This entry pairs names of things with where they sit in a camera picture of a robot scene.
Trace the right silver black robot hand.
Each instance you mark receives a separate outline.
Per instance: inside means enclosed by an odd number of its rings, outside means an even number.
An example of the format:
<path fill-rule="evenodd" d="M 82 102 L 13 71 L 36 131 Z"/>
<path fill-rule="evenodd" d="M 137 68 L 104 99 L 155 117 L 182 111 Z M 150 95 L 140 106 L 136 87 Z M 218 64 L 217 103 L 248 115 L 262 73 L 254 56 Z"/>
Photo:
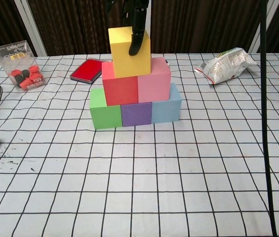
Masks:
<path fill-rule="evenodd" d="M 131 44 L 129 56 L 136 56 L 142 46 L 145 34 L 148 0 L 124 0 L 122 5 L 122 19 L 126 26 L 131 26 Z"/>

